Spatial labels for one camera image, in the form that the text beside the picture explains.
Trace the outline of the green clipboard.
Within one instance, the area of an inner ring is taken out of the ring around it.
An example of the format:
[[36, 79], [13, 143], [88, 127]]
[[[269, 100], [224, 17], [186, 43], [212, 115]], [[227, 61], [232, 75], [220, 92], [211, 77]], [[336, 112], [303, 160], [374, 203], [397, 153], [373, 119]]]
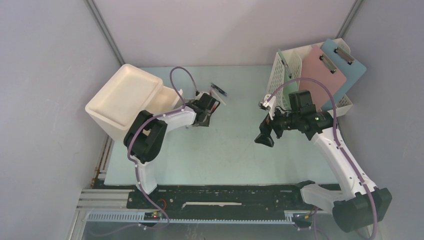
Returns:
[[[293, 79], [301, 76], [302, 60], [294, 50], [278, 50], [278, 55], [284, 66], [284, 83], [287, 83]], [[285, 102], [289, 105], [289, 94], [298, 91], [299, 86], [297, 82], [288, 83], [283, 87], [282, 93]]]

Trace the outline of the white drawer cabinet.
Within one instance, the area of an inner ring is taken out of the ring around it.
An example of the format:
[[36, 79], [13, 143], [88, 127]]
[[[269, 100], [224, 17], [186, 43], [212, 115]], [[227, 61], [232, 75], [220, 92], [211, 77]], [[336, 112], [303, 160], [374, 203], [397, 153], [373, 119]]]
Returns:
[[131, 64], [121, 66], [85, 106], [85, 111], [115, 142], [122, 142], [139, 112], [169, 112], [182, 105], [173, 88]]

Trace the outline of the pink clipboard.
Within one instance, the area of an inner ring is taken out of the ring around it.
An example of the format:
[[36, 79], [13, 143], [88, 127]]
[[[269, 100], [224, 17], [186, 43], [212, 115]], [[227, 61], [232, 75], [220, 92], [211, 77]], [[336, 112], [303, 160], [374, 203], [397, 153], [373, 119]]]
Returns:
[[[346, 77], [317, 45], [313, 45], [309, 54], [304, 58], [302, 62], [301, 77], [314, 79], [320, 82], [332, 95], [335, 94], [346, 81]], [[317, 110], [321, 109], [321, 107], [330, 100], [327, 92], [312, 81], [301, 80], [298, 90], [307, 90], [310, 92], [312, 102]]]

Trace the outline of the blue clipboard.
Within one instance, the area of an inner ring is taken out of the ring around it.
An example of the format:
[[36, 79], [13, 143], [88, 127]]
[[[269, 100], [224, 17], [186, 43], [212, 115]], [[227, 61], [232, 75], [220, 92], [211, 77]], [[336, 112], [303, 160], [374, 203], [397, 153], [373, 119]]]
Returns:
[[351, 54], [345, 42], [338, 44], [335, 40], [327, 39], [320, 48], [346, 78], [344, 84], [333, 94], [337, 104], [363, 76], [367, 68]]

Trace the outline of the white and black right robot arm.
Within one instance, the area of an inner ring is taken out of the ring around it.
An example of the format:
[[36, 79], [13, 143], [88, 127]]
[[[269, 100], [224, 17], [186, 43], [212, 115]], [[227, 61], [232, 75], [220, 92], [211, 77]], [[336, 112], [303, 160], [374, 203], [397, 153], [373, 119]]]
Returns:
[[365, 174], [350, 150], [343, 143], [334, 118], [327, 111], [317, 111], [308, 90], [289, 94], [291, 109], [277, 108], [276, 97], [265, 95], [259, 107], [268, 111], [259, 125], [255, 143], [274, 146], [271, 133], [281, 138], [284, 131], [297, 130], [306, 135], [326, 158], [336, 177], [339, 190], [328, 190], [311, 180], [297, 185], [291, 204], [297, 209], [313, 205], [332, 214], [336, 224], [346, 233], [366, 226], [376, 227], [384, 218], [392, 201], [387, 188], [379, 188]]

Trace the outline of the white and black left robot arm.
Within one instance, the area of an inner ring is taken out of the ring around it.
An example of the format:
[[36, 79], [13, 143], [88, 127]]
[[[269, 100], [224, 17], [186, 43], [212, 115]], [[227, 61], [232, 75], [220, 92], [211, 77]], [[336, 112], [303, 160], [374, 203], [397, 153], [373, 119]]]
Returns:
[[126, 133], [123, 144], [127, 158], [133, 162], [136, 186], [141, 191], [138, 201], [145, 208], [153, 208], [158, 194], [154, 166], [151, 162], [159, 155], [168, 132], [182, 127], [208, 127], [212, 114], [221, 102], [207, 92], [169, 112], [154, 115], [147, 110], [139, 112]]

